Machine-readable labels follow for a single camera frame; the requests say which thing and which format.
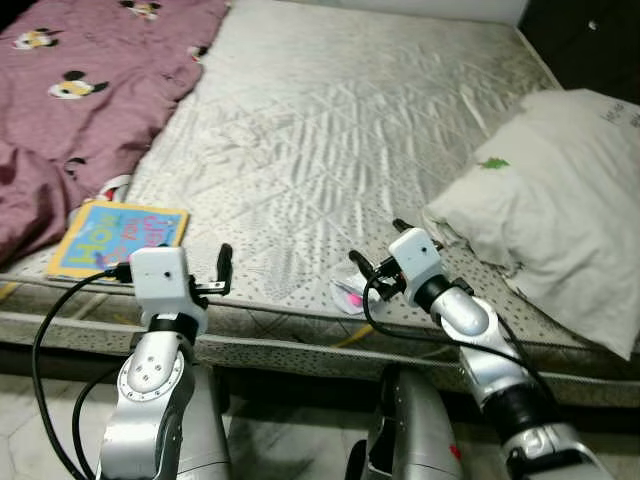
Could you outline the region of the pink white wrapper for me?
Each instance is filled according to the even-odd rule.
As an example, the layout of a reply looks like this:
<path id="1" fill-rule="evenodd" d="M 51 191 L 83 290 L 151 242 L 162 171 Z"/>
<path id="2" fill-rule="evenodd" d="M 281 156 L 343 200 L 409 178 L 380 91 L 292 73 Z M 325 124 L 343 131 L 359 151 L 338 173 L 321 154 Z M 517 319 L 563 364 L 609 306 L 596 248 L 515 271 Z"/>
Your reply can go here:
<path id="1" fill-rule="evenodd" d="M 364 287 L 366 279 L 352 274 L 330 282 L 330 300 L 346 315 L 361 315 L 364 311 Z"/>

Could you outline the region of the blue yellow children's book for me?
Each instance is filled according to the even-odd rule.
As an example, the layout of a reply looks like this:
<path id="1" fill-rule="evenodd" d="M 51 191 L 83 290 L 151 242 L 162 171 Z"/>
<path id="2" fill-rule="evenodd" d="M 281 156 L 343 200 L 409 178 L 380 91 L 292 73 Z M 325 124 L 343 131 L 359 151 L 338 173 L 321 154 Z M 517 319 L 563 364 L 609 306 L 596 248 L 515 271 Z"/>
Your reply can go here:
<path id="1" fill-rule="evenodd" d="M 129 259 L 134 251 L 178 246 L 189 221 L 186 210 L 92 200 L 72 216 L 52 253 L 46 276 L 78 280 Z"/>

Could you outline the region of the cream pillow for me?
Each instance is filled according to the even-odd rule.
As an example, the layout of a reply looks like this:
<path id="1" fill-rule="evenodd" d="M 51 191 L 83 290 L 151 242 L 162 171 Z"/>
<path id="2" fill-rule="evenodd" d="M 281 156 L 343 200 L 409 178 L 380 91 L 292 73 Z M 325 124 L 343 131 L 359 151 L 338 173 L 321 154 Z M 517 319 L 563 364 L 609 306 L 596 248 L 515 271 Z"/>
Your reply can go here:
<path id="1" fill-rule="evenodd" d="M 630 358 L 639 338 L 639 106 L 590 90 L 530 93 L 426 209 L 532 306 Z"/>

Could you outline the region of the purple Mickey print duvet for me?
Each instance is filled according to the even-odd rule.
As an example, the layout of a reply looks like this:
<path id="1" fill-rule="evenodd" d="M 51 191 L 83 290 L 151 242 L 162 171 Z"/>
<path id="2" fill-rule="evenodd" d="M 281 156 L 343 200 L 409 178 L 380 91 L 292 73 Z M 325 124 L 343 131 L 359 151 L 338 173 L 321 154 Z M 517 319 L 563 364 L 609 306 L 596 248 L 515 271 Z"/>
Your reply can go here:
<path id="1" fill-rule="evenodd" d="M 110 196 L 195 90 L 232 0 L 35 0 L 0 31 L 0 268 Z"/>

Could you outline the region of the quilted cream mattress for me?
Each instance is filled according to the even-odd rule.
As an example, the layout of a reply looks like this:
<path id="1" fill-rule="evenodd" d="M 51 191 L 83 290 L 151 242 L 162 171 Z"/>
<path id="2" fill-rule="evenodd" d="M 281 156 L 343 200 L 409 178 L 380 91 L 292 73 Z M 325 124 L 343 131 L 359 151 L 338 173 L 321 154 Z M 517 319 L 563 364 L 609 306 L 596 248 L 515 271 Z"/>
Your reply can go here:
<path id="1" fill-rule="evenodd" d="M 204 74 L 134 169 L 124 202 L 186 210 L 182 244 L 207 276 L 234 250 L 232 288 L 210 307 L 198 356 L 218 366 L 375 378 L 424 366 L 460 390 L 453 349 L 419 308 L 376 303 L 376 319 L 420 340 L 357 339 L 360 315 L 330 300 L 396 238 L 428 223 L 434 198 L 530 93 L 561 90 L 515 28 L 232 0 Z"/>

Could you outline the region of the white sock red stripes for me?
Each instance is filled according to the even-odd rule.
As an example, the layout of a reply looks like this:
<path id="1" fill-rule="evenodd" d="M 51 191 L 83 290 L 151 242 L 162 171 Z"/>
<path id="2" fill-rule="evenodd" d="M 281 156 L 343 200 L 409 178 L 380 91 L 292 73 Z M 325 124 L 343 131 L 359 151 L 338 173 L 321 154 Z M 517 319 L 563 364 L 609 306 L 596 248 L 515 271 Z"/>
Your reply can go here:
<path id="1" fill-rule="evenodd" d="M 97 193 L 96 198 L 106 201 L 124 202 L 129 187 L 131 187 L 132 180 L 133 175 L 131 174 L 116 175 L 116 177 L 111 178 L 104 184 L 104 187 Z"/>

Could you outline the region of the silver left robot leg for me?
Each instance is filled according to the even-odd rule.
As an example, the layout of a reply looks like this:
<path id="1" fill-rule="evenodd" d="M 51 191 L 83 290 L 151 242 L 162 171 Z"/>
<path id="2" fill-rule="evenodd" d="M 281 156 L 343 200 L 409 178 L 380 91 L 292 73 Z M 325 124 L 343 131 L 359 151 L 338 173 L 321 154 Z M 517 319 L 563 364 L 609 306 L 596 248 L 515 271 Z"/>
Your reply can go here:
<path id="1" fill-rule="evenodd" d="M 196 365 L 189 372 L 195 392 L 183 416 L 175 480 L 230 480 L 232 463 L 223 422 L 229 397 L 210 367 Z"/>

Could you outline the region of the silver robot leg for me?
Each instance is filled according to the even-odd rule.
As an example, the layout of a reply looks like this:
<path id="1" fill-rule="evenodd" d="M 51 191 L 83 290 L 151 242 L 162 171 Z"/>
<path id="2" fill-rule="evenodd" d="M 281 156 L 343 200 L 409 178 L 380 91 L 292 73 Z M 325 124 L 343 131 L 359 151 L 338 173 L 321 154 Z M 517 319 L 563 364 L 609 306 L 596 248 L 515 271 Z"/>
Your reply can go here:
<path id="1" fill-rule="evenodd" d="M 210 367 L 196 365 L 189 372 L 195 392 L 183 416 L 175 480 L 230 480 L 232 463 L 223 422 L 229 397 Z"/>
<path id="2" fill-rule="evenodd" d="M 385 367 L 374 421 L 349 452 L 344 480 L 465 480 L 451 420 L 424 372 Z"/>

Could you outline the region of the silver right robot leg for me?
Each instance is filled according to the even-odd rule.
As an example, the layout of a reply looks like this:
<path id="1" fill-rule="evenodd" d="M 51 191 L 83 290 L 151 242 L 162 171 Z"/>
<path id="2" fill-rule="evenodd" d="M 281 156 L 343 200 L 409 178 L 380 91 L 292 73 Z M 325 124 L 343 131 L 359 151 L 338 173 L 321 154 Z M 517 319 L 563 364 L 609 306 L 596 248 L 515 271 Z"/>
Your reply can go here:
<path id="1" fill-rule="evenodd" d="M 349 452 L 344 480 L 465 480 L 451 420 L 424 372 L 385 367 L 374 421 Z"/>

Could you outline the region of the black tufted headboard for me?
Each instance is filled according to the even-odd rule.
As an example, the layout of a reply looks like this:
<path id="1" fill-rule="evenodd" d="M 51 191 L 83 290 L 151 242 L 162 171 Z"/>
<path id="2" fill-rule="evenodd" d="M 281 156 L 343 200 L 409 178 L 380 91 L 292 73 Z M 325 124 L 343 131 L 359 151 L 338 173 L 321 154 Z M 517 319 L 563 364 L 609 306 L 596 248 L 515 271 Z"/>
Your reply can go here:
<path id="1" fill-rule="evenodd" d="M 518 28 L 566 90 L 640 104 L 640 0 L 529 0 Z"/>

